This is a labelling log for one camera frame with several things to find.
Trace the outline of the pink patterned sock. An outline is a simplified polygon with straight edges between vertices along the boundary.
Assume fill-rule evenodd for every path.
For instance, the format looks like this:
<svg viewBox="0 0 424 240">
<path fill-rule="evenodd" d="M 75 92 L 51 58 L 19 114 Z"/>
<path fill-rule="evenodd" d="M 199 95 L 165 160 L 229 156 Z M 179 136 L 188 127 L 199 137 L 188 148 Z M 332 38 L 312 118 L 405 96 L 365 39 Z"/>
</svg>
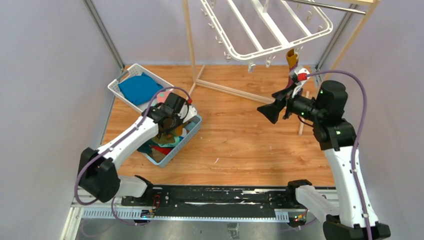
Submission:
<svg viewBox="0 0 424 240">
<path fill-rule="evenodd" d="M 156 101 L 157 103 L 165 103 L 165 101 L 167 100 L 168 96 L 172 93 L 172 91 L 162 91 L 160 93 L 157 94 L 156 96 Z"/>
</svg>

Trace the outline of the dark green sock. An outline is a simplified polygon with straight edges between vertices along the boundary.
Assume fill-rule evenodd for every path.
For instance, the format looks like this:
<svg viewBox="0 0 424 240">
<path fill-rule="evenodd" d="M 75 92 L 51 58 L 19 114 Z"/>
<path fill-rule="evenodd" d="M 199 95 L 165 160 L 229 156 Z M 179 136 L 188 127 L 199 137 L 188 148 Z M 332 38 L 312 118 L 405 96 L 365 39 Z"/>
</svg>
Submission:
<svg viewBox="0 0 424 240">
<path fill-rule="evenodd" d="M 152 155 L 153 147 L 148 143 L 144 143 L 137 148 L 137 151 L 143 154 Z"/>
</svg>

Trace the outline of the maroon striped sock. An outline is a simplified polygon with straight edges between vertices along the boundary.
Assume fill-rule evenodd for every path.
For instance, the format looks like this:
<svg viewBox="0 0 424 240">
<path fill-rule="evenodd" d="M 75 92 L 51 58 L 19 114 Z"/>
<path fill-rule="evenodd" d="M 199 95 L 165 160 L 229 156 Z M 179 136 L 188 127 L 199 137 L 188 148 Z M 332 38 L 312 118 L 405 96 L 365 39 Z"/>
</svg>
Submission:
<svg viewBox="0 0 424 240">
<path fill-rule="evenodd" d="M 298 66 L 299 57 L 294 48 L 290 49 L 286 53 L 286 61 L 289 67 L 289 73 Z M 289 88 L 292 84 L 293 84 L 293 80 L 289 74 L 287 79 L 287 85 L 285 88 Z"/>
</svg>

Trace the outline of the white clip sock hanger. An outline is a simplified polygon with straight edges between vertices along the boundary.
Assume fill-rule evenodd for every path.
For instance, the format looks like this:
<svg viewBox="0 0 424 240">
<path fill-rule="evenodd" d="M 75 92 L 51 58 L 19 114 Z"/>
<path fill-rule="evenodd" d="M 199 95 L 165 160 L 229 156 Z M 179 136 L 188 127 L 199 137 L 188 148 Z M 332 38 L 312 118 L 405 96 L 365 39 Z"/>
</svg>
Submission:
<svg viewBox="0 0 424 240">
<path fill-rule="evenodd" d="M 334 30 L 332 20 L 314 0 L 202 0 L 201 12 L 224 49 L 227 62 L 269 67 L 277 55 L 299 55 Z"/>
</svg>

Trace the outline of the teal and white sock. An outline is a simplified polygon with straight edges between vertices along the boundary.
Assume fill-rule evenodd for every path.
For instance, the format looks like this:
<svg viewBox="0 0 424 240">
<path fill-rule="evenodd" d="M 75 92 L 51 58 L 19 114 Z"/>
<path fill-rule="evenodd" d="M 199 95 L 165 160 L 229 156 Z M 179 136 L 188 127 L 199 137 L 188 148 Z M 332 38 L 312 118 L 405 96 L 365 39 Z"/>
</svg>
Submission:
<svg viewBox="0 0 424 240">
<path fill-rule="evenodd" d="M 188 142 L 193 138 L 195 125 L 193 123 L 178 126 L 171 131 L 171 135 L 175 139 L 175 146 Z"/>
</svg>

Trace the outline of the beige sock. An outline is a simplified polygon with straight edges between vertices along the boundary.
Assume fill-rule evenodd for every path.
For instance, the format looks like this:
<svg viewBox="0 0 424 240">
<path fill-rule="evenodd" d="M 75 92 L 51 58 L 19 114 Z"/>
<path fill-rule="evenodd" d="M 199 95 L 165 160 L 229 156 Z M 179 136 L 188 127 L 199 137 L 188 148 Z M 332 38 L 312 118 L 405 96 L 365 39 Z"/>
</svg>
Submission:
<svg viewBox="0 0 424 240">
<path fill-rule="evenodd" d="M 168 155 L 174 149 L 173 147 L 161 147 L 156 145 L 152 146 L 152 148 L 164 155 Z"/>
</svg>

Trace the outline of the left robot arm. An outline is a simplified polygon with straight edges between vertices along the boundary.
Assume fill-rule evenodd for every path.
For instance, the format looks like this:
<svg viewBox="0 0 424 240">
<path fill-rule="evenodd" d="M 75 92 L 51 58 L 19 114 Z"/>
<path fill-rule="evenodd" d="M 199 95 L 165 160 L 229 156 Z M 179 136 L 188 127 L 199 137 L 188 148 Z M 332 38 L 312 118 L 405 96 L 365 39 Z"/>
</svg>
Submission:
<svg viewBox="0 0 424 240">
<path fill-rule="evenodd" d="M 115 197 L 134 197 L 145 207 L 154 199 L 149 183 L 140 176 L 122 176 L 118 169 L 140 146 L 158 134 L 170 133 L 198 114 L 191 99 L 170 92 L 164 102 L 148 103 L 142 116 L 109 143 L 97 149 L 86 148 L 80 156 L 74 187 L 75 199 L 84 205 L 78 188 L 87 191 L 95 201 L 106 203 Z"/>
</svg>

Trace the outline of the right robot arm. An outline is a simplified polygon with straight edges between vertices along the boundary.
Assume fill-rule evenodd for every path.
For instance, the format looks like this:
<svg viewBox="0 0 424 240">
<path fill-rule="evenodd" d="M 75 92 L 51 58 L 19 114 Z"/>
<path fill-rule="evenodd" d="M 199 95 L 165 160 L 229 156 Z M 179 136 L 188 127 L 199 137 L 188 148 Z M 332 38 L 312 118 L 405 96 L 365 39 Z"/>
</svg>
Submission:
<svg viewBox="0 0 424 240">
<path fill-rule="evenodd" d="M 343 118 L 348 100 L 345 86 L 334 80 L 325 81 L 317 97 L 296 93 L 296 86 L 275 92 L 274 102 L 259 106 L 258 112 L 275 124 L 280 112 L 284 118 L 297 115 L 311 121 L 313 135 L 332 171 L 338 206 L 332 205 L 307 180 L 294 180 L 287 185 L 286 203 L 294 209 L 306 207 L 322 224 L 328 240 L 383 240 L 391 236 L 390 227 L 381 223 L 373 210 L 362 177 L 357 133 Z"/>
</svg>

